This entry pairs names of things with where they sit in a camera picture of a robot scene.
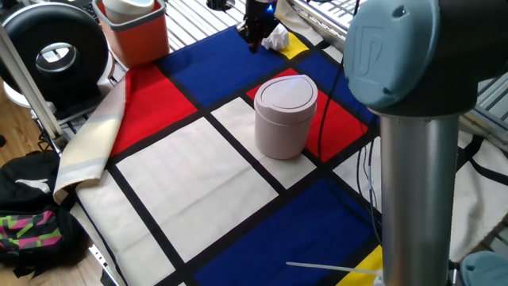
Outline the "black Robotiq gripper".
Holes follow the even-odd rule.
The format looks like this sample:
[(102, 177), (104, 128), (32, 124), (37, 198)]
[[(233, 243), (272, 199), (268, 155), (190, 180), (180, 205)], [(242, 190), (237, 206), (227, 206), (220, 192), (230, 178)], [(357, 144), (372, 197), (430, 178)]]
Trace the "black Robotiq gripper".
[(279, 24), (275, 16), (277, 0), (247, 0), (244, 21), (236, 25), (239, 36), (248, 42), (252, 54), (258, 52), (263, 38), (268, 37)]

